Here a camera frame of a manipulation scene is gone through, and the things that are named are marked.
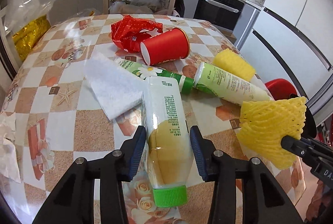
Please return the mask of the white refrigerator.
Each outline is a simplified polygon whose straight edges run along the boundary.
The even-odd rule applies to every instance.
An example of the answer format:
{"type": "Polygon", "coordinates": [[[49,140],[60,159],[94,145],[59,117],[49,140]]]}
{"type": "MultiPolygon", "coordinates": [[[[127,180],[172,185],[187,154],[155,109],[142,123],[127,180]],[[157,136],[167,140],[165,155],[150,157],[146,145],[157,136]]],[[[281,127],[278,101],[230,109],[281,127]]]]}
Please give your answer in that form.
{"type": "Polygon", "coordinates": [[[289,81],[317,124],[332,115],[332,0],[265,0],[240,52],[263,82],[289,81]]]}

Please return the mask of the yellow foam fruit net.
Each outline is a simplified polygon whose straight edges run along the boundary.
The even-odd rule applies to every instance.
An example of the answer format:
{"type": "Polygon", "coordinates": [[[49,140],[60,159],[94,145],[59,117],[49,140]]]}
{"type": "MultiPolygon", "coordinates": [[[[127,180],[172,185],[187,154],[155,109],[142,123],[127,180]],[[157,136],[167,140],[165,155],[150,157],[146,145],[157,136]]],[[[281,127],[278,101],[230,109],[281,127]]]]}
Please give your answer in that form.
{"type": "Polygon", "coordinates": [[[301,138],[305,125],[305,97],[277,101],[243,102],[240,109],[239,143],[263,156],[276,168],[292,166],[296,156],[281,146],[284,136],[301,138]]]}

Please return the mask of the white cloth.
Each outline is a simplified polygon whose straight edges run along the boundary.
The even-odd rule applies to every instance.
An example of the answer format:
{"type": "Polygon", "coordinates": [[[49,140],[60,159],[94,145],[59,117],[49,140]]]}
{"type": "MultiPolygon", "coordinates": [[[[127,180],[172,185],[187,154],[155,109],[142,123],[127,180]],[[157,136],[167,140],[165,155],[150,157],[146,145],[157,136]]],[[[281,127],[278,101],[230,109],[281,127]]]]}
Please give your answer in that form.
{"type": "Polygon", "coordinates": [[[85,64],[85,78],[108,120],[113,120],[142,102],[146,83],[101,53],[85,64]]]}

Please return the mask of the green hand cream tube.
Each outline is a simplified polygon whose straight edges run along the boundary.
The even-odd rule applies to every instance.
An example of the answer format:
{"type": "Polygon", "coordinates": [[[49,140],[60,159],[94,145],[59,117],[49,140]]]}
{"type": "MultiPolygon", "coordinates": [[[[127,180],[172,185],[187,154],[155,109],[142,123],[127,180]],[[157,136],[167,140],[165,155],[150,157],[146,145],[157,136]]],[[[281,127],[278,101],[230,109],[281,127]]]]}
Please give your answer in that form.
{"type": "Polygon", "coordinates": [[[179,90],[182,94],[190,94],[194,87],[194,80],[181,74],[176,74],[162,68],[147,66],[145,64],[129,61],[123,58],[117,58],[115,59],[115,62],[119,66],[126,69],[128,72],[134,74],[135,76],[141,78],[142,80],[145,80],[150,76],[163,76],[168,78],[174,78],[175,80],[177,80],[179,90]]]}

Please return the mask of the black built-in oven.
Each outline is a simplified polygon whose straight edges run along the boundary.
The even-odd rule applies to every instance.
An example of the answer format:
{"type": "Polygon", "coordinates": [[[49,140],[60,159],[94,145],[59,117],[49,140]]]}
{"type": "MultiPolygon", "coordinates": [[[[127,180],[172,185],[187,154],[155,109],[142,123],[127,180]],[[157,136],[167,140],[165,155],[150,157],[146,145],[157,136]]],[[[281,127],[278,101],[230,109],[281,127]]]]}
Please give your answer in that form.
{"type": "Polygon", "coordinates": [[[243,7],[244,3],[239,0],[198,0],[194,18],[232,31],[243,7]]]}

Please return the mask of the gold foil bag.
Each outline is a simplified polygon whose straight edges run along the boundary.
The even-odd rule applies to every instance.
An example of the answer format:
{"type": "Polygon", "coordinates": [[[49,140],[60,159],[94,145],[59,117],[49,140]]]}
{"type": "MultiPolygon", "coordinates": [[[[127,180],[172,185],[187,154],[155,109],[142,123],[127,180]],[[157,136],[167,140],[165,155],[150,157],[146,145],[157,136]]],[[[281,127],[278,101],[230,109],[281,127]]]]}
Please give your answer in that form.
{"type": "Polygon", "coordinates": [[[50,22],[48,21],[47,16],[44,15],[30,21],[13,35],[12,39],[15,44],[15,49],[22,62],[50,27],[50,22]]]}

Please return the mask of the red plastic stool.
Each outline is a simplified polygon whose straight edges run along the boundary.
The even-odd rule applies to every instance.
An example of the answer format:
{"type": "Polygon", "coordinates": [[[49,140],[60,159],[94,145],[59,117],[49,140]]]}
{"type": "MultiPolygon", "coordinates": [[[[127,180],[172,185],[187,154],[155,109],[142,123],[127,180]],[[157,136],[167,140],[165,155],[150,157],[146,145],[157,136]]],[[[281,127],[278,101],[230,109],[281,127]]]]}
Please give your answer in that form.
{"type": "Polygon", "coordinates": [[[275,100],[290,99],[297,97],[295,87],[285,79],[274,79],[265,83],[266,88],[275,100]]]}

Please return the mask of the patterned checkered tablecloth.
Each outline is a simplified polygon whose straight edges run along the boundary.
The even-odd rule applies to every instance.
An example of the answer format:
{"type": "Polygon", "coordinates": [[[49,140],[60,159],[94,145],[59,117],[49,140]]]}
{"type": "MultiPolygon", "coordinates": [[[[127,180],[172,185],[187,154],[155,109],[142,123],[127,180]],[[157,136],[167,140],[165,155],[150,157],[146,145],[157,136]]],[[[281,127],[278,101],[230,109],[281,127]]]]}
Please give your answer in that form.
{"type": "MultiPolygon", "coordinates": [[[[152,14],[134,17],[174,27],[189,39],[186,59],[159,65],[170,72],[193,78],[202,62],[211,63],[222,49],[239,53],[228,38],[208,21],[152,14]]],[[[21,183],[1,174],[1,192],[21,223],[34,217],[60,178],[78,157],[104,157],[130,138],[141,123],[140,105],[109,121],[95,99],[84,75],[85,64],[95,54],[144,63],[140,53],[119,49],[110,37],[111,24],[120,14],[71,18],[52,26],[26,58],[3,103],[1,113],[16,117],[15,146],[21,183]],[[43,146],[42,160],[35,165],[36,148],[43,146]]],[[[197,90],[182,95],[187,125],[198,125],[203,136],[231,157],[247,160],[254,154],[242,152],[236,138],[240,107],[197,90]]],[[[306,186],[300,160],[280,171],[263,160],[293,204],[306,186]]],[[[141,162],[133,181],[124,183],[129,223],[207,223],[213,184],[204,183],[193,163],[187,180],[188,203],[178,208],[156,207],[144,165],[141,162]]]]}

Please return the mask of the red plastic bag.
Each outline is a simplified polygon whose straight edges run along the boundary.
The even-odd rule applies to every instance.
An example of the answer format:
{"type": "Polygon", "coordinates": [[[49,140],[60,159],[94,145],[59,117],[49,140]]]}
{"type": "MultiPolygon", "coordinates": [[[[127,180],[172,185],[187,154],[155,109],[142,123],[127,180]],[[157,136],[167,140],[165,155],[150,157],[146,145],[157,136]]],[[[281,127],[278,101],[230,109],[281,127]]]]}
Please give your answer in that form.
{"type": "Polygon", "coordinates": [[[129,53],[139,53],[141,42],[151,38],[148,32],[155,29],[159,34],[163,33],[163,24],[126,15],[111,25],[109,36],[118,48],[129,53]]]}

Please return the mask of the red paper cup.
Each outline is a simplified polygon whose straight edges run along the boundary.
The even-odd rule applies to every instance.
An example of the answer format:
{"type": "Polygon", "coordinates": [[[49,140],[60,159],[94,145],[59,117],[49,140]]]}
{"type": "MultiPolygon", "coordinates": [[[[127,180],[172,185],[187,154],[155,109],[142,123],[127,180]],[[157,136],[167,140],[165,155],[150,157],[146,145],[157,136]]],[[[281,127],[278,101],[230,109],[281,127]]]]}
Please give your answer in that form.
{"type": "Polygon", "coordinates": [[[190,43],[186,33],[175,27],[142,41],[140,52],[145,64],[154,66],[186,58],[190,53],[190,43]]]}

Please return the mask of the green cap yellow liquid bottle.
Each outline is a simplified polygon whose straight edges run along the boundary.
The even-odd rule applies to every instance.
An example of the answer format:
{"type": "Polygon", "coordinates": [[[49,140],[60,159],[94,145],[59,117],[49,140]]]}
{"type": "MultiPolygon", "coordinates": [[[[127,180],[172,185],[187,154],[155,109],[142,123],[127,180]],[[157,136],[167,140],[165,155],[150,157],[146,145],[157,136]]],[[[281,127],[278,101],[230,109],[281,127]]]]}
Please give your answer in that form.
{"type": "Polygon", "coordinates": [[[178,82],[163,76],[150,76],[146,82],[146,172],[156,206],[178,207],[187,203],[186,182],[194,161],[178,82]]]}

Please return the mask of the yellow wavy sponge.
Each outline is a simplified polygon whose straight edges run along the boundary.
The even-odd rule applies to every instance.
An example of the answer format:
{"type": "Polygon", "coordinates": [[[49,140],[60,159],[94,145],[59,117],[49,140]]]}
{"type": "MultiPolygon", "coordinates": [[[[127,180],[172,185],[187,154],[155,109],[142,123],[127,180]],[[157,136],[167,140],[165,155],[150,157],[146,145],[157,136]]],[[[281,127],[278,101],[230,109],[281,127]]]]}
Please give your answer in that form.
{"type": "Polygon", "coordinates": [[[217,53],[213,59],[213,65],[248,82],[251,81],[256,73],[249,63],[230,49],[224,49],[217,53]]]}

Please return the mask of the light green lotion bottle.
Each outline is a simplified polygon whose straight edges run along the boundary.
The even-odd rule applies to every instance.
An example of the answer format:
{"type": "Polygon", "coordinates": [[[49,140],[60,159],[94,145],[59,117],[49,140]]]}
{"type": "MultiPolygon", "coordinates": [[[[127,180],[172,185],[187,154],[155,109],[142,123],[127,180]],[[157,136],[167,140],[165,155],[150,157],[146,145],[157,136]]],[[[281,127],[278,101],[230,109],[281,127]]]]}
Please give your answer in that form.
{"type": "Polygon", "coordinates": [[[194,87],[239,106],[248,101],[272,100],[263,89],[205,62],[196,71],[194,87]]]}

